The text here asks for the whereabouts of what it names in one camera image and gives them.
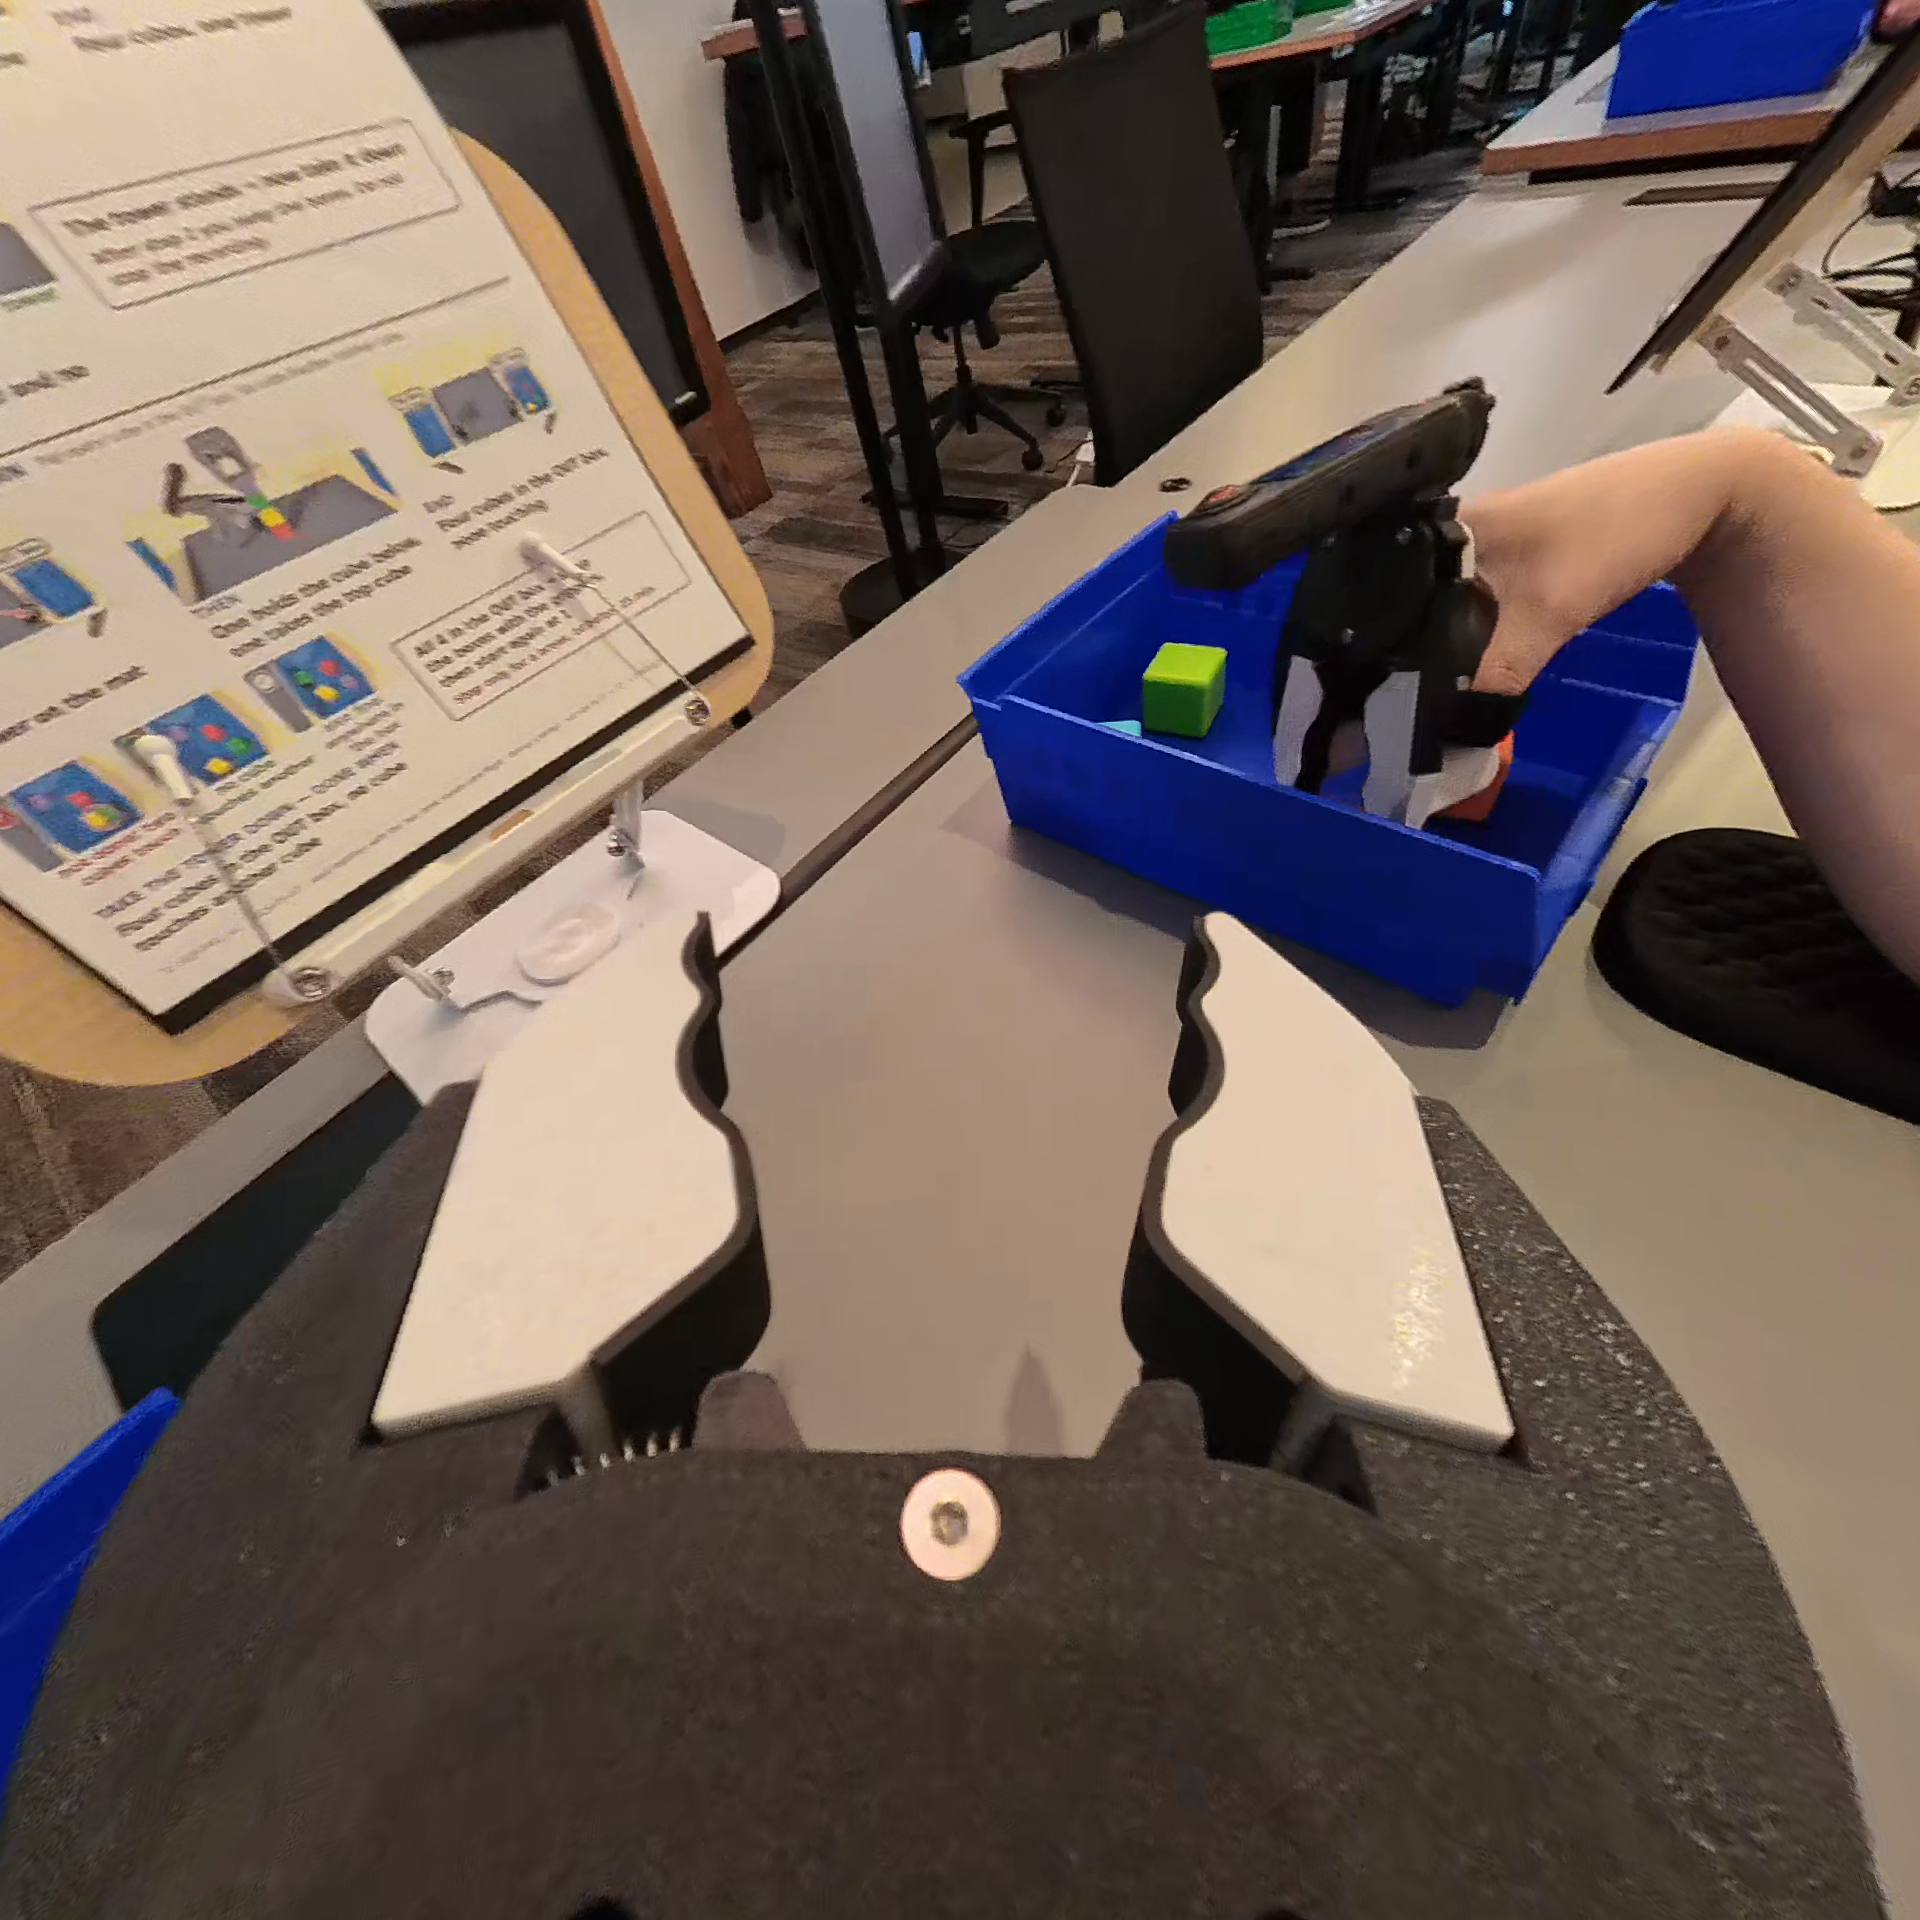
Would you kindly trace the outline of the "black swivel chair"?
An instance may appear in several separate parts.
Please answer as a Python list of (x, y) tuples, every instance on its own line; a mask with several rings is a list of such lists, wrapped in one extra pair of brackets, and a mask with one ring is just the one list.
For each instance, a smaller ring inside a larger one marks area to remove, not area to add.
[(915, 341), (930, 336), (951, 349), (950, 386), (926, 395), (936, 448), (947, 444), (954, 431), (975, 436), (983, 426), (993, 426), (1020, 447), (1027, 473), (1041, 473), (1048, 466), (1041, 436), (1011, 411), (1011, 404), (1038, 404), (1044, 428), (1062, 428), (1068, 418), (1068, 399), (1078, 393), (1078, 377), (993, 383), (982, 380), (969, 364), (969, 343), (983, 353), (1001, 343), (995, 304), (1020, 290), (1044, 265), (1041, 227), (1031, 219), (977, 225), (947, 239), (940, 271), (905, 308)]

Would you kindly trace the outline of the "blue plastic bin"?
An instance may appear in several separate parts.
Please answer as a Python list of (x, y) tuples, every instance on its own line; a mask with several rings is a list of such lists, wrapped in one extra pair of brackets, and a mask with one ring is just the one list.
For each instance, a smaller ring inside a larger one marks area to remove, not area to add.
[[(1523, 1000), (1586, 901), (1690, 697), (1697, 624), (1647, 587), (1534, 682), (1483, 824), (1420, 833), (1360, 809), (1360, 770), (1319, 796), (1274, 776), (1289, 562), (1239, 595), (1190, 592), (1164, 564), (1172, 516), (1056, 595), (961, 674), (1012, 825), (1418, 996)], [(1230, 653), (1198, 740), (1116, 736), (1167, 640)]]
[(2, 1521), (2, 1783), (116, 1506), (178, 1410), (151, 1393)]

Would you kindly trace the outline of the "black office chair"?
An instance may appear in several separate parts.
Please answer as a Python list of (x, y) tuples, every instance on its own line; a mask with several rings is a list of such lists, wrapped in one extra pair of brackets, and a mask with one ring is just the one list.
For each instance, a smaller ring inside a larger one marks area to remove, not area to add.
[(1116, 490), (1265, 361), (1200, 4), (1004, 80), (1027, 196)]

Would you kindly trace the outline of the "black easel frame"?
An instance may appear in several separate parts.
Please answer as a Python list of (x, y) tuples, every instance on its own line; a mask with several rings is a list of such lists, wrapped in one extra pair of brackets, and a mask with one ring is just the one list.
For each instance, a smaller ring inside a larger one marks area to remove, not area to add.
[(842, 589), (852, 636), (947, 571), (944, 479), (915, 319), (950, 265), (905, 27), (886, 2), (752, 2), (886, 557)]

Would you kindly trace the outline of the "black wrist rest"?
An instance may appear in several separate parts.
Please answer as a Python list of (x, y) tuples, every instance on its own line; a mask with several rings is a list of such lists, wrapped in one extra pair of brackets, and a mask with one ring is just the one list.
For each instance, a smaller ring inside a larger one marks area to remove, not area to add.
[(1793, 837), (1699, 827), (1642, 851), (1593, 925), (1607, 988), (1674, 1033), (1918, 1122), (1918, 989)]

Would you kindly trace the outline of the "green cube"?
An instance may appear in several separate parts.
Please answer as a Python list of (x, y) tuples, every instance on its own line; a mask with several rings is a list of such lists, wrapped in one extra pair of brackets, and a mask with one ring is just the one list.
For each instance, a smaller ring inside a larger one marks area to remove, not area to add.
[(1198, 740), (1209, 736), (1227, 697), (1225, 647), (1167, 640), (1142, 677), (1142, 732)]

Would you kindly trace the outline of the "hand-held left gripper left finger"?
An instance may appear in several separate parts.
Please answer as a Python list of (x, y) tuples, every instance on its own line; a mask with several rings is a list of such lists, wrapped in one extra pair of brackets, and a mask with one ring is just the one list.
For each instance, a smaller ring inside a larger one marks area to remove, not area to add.
[(590, 1464), (691, 1441), (771, 1322), (720, 1015), (712, 919), (679, 911), (482, 1069), (375, 1393), (383, 1441), (527, 1410)]

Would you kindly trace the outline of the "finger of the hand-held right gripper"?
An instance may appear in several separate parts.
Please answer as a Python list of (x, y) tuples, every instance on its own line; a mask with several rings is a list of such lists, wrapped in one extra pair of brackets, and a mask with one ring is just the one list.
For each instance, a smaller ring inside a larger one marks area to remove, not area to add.
[(1426, 827), (1448, 748), (1473, 748), (1450, 743), (1458, 691), (1458, 674), (1444, 668), (1404, 668), (1368, 695), (1360, 712), (1360, 805), (1368, 815), (1409, 831)]
[(1278, 666), (1274, 722), (1276, 779), (1321, 793), (1359, 764), (1359, 707), (1339, 664), (1287, 657)]

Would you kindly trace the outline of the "printed instruction board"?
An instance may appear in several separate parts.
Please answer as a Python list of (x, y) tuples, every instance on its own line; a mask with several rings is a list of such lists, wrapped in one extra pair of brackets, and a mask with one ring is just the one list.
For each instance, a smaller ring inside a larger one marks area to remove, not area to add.
[(2, 96), (4, 911), (175, 1035), (763, 615), (370, 4), (4, 4)]

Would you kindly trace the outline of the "brown wooden post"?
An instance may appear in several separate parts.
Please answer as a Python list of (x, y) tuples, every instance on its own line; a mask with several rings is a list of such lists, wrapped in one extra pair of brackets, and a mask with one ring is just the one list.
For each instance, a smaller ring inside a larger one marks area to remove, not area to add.
[(761, 508), (772, 485), (707, 300), (704, 267), (731, 275), (748, 252), (734, 207), (722, 88), (704, 58), (704, 37), (720, 11), (720, 4), (679, 2), (592, 4), (675, 306), (704, 384), (707, 408), (684, 428), (684, 441), (718, 505), (737, 521)]

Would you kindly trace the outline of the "orange cube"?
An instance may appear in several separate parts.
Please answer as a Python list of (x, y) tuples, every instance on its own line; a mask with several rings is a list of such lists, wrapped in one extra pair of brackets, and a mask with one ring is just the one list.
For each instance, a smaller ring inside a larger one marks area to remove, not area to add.
[(1483, 824), (1503, 796), (1514, 749), (1511, 732), (1489, 748), (1448, 748), (1426, 824)]

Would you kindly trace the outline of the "person's right forearm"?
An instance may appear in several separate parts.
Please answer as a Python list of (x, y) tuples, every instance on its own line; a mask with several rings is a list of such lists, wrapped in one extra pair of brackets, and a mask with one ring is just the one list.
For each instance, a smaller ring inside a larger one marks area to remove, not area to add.
[(1918, 977), (1916, 544), (1810, 450), (1710, 428), (1626, 452), (1718, 680), (1822, 879)]

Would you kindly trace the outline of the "black framed screen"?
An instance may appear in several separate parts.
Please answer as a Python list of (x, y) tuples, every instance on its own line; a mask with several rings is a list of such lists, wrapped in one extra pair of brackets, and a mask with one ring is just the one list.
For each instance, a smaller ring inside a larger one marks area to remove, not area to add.
[(618, 63), (588, 2), (379, 2), (448, 128), (556, 216), (678, 426), (712, 399), (640, 168)]

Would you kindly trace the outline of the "dark rectangular table pad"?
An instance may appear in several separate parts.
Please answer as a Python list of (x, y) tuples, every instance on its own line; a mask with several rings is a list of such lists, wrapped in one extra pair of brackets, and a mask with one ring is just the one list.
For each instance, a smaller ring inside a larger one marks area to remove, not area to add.
[(116, 1407), (131, 1410), (158, 1389), (183, 1396), (418, 1112), (399, 1079), (383, 1077), (110, 1291), (89, 1335)]

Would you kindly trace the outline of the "person's right hand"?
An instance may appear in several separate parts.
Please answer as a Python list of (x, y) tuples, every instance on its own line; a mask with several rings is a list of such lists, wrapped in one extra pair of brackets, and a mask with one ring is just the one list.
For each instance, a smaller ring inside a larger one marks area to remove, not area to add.
[(1642, 589), (1601, 505), (1556, 483), (1473, 498), (1462, 514), (1496, 628), (1473, 673), (1475, 695), (1519, 699), (1598, 617)]

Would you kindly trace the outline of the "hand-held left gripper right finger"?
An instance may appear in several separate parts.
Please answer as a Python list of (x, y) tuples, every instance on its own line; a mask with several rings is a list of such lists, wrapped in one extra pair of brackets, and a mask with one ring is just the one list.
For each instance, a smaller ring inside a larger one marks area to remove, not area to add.
[(1313, 1464), (1355, 1423), (1503, 1453), (1516, 1420), (1399, 1063), (1230, 914), (1192, 925), (1168, 1130), (1121, 1284), (1146, 1378), (1207, 1452)]

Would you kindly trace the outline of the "blue bin with white label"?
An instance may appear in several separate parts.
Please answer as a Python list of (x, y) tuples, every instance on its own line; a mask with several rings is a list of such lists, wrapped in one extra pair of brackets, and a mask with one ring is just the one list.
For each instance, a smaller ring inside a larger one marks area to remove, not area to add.
[(1868, 47), (1878, 2), (1651, 2), (1626, 20), (1606, 116), (1814, 98)]

